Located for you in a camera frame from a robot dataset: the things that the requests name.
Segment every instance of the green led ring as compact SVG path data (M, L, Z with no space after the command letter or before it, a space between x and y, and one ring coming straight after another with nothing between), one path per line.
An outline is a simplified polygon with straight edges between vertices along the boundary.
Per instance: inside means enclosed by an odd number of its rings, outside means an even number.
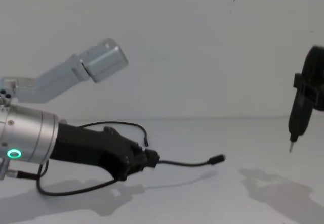
M18 149L11 149L7 152L7 156L12 158L12 159L17 159L21 157L21 151L19 151Z

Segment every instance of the white backdrop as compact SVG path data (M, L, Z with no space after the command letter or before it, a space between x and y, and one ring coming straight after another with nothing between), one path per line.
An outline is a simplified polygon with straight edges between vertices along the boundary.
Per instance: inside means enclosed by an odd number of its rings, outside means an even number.
M129 66L45 105L73 119L278 116L324 44L324 0L0 0L2 76L34 77L106 37Z

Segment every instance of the black tool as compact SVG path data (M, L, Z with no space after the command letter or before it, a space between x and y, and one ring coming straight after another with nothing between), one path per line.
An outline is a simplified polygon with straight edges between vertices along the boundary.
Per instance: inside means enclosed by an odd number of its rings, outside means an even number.
M324 111L324 47L311 48L302 73L295 74L294 87L297 92L289 119L290 152L305 133L313 109Z

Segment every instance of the black cable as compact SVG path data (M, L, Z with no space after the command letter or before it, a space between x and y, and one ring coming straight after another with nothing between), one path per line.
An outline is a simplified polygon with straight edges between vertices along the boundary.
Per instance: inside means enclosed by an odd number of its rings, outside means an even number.
M49 161L47 160L47 162L45 164L44 172L41 173L40 177L43 177L47 173L48 169L49 169Z
M157 162L158 164L168 164L168 165L173 165L173 166L181 166L181 167L202 167L206 165L215 165L221 162L224 162L226 160L225 155L218 155L215 157L211 157L208 161L206 162L201 162L201 163L183 163L183 162L175 162L175 161L167 161L167 160L160 160Z
M48 195L48 196L69 196L69 195L82 194L82 193L86 193L86 192L89 192L89 191L93 191L93 190L97 190L97 189L106 187L108 185L112 185L112 184L114 184L114 183L116 183L118 181L118 180L110 180L108 182L105 182L105 183L102 183L102 184L99 184L99 185L95 185L95 186L92 186L92 187L80 189L80 190L67 191L67 192L56 192L56 193L54 193L54 192L48 192L48 191L44 190L41 187L41 177L42 177L41 172L42 172L42 169L43 169L43 165L40 165L39 166L39 169L38 169L38 173L37 173L37 175L39 175L39 178L36 180L36 187L37 187L37 190L41 194Z
M183 163L183 162L174 162L174 161L166 161L166 160L160 160L158 164L168 164L168 165L181 166L181 167L202 167L205 165L209 165L208 162Z
M146 129L143 126L139 125L139 124L129 123L129 122L122 122L122 121L102 121L102 122L84 124L84 125L81 125L79 127L80 128L86 128L86 127L90 127L90 126L94 126L94 125L100 125L100 124L123 124L123 125L130 125L130 126L137 127L137 128L139 128L139 129L141 129L143 131L143 133L144 133L144 145L145 145L145 147L148 147Z
M142 126L140 126L138 124L128 123L128 122L119 122L119 121L102 121L102 122L95 122L95 123L81 125L79 127L80 128L85 128L85 127L94 126L94 125L100 125L100 124L124 124L124 125L130 125L130 126L138 127L144 132L144 144L145 144L145 146L148 146L147 132L146 132L144 127L142 127ZM217 163L225 161L225 159L226 158L225 158L224 155L218 155L218 156L212 157L208 161L202 162L202 163L182 163L182 162L175 162L175 161L160 160L158 162L158 164L168 164L168 165L182 166L182 167L201 167L201 166L205 166L205 165L215 165ZM100 188L103 188L103 187L106 187L106 186L109 186L109 185L112 185L112 184L118 182L118 180L110 180L108 182L105 182L105 183L102 183L102 184L99 184L99 185L95 185L95 186L92 186L92 187L88 187L88 188L84 188L84 189L80 189L80 190L75 190L75 191L56 192L56 193L48 192L48 191L44 190L41 187L41 178L47 173L48 167L49 167L49 162L47 161L46 164L45 164L44 171L42 172L43 165L40 165L39 168L38 168L38 173L37 173L36 187L37 187L37 190L43 195L48 195L48 196L76 195L76 194L81 194L81 193L86 193L86 192L89 192L89 191L97 190L97 189L100 189Z

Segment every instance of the metal tip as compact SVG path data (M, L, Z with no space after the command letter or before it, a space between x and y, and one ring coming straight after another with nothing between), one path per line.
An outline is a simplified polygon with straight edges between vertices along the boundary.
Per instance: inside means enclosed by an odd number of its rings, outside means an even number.
M293 151L293 147L294 147L294 142L291 142L289 147L289 153Z

